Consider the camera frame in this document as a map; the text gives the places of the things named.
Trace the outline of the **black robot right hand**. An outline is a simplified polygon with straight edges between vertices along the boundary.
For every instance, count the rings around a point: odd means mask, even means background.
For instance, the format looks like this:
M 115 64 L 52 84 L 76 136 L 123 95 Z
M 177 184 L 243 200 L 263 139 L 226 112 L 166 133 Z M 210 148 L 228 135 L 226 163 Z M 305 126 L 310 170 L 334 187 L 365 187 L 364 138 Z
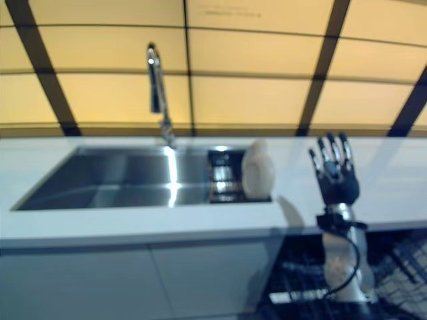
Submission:
M 319 157 L 312 148 L 308 149 L 318 187 L 327 207 L 341 203 L 351 206 L 360 196 L 350 143 L 344 132 L 338 133 L 338 138 L 340 146 L 332 132 L 326 133 L 330 150 L 326 149 L 321 137 L 317 138 Z

